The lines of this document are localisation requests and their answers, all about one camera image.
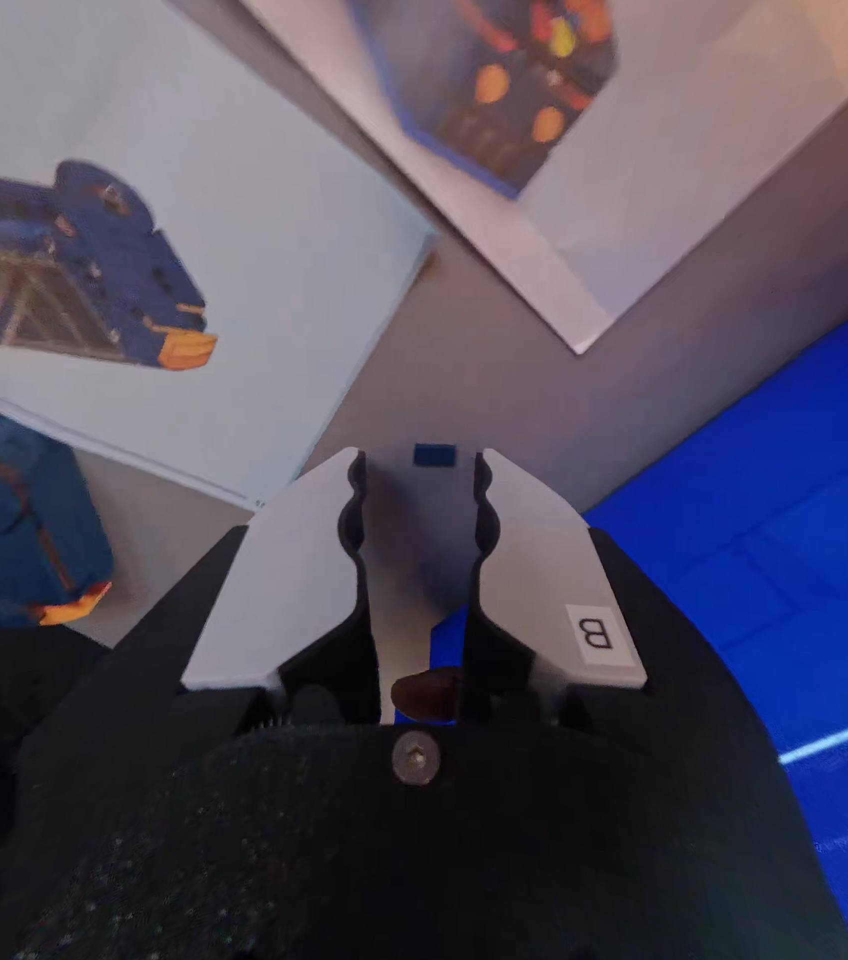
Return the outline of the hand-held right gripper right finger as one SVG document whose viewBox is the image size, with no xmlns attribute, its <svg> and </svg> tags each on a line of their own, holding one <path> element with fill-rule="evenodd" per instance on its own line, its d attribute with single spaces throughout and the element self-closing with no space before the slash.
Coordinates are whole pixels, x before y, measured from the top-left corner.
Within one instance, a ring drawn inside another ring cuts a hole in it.
<svg viewBox="0 0 848 960">
<path fill-rule="evenodd" d="M 584 719 L 582 690 L 644 691 L 647 671 L 574 507 L 498 450 L 475 462 L 478 558 L 462 655 L 461 720 Z"/>
</svg>

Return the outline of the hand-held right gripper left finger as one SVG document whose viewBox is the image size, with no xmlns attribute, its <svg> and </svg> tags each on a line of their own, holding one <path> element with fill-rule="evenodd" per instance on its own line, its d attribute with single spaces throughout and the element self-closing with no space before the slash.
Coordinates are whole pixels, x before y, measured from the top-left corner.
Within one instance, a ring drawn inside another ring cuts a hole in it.
<svg viewBox="0 0 848 960">
<path fill-rule="evenodd" d="M 381 722 L 362 507 L 363 451 L 346 447 L 259 510 L 196 643 L 188 690 L 319 687 L 346 724 Z"/>
</svg>

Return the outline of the blue plastic bin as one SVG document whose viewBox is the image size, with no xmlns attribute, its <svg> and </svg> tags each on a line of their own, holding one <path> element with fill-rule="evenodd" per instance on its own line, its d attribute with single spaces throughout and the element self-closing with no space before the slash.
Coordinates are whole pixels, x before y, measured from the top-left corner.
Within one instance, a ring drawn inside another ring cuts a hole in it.
<svg viewBox="0 0 848 960">
<path fill-rule="evenodd" d="M 409 958 L 848 958 L 848 321 L 583 518 L 647 671 L 435 731 Z"/>
</svg>

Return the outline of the blue orange brick model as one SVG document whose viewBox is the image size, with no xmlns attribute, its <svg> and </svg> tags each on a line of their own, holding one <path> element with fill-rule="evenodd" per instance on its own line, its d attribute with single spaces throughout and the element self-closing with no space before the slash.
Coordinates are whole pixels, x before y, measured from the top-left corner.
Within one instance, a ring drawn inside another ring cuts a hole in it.
<svg viewBox="0 0 848 960">
<path fill-rule="evenodd" d="M 87 617 L 114 557 L 72 449 L 0 415 L 0 628 Z"/>
</svg>

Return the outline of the instruction booklet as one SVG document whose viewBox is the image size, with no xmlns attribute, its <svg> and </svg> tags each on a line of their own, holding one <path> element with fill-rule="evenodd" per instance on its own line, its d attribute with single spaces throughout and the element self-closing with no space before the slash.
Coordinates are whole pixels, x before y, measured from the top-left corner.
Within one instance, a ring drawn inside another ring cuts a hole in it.
<svg viewBox="0 0 848 960">
<path fill-rule="evenodd" d="M 256 510 L 303 468 L 435 230 L 168 2 L 0 2 L 0 177 L 93 162 L 205 300 L 207 365 L 0 346 L 0 413 Z"/>
</svg>

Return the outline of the person's right hand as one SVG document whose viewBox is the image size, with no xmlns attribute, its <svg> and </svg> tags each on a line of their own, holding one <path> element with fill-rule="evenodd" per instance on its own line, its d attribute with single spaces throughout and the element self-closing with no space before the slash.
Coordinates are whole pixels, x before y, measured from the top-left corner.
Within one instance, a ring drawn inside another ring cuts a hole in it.
<svg viewBox="0 0 848 960">
<path fill-rule="evenodd" d="M 398 678 L 390 691 L 395 712 L 411 723 L 451 724 L 459 714 L 462 680 L 462 670 L 456 666 Z"/>
</svg>

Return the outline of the instruction booklet arcade machine cover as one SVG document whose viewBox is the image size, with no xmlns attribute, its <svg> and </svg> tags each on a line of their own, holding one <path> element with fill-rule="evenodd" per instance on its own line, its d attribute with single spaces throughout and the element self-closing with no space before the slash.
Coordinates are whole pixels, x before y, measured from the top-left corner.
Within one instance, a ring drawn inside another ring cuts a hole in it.
<svg viewBox="0 0 848 960">
<path fill-rule="evenodd" d="M 245 2 L 574 354 L 848 102 L 848 2 Z"/>
</svg>

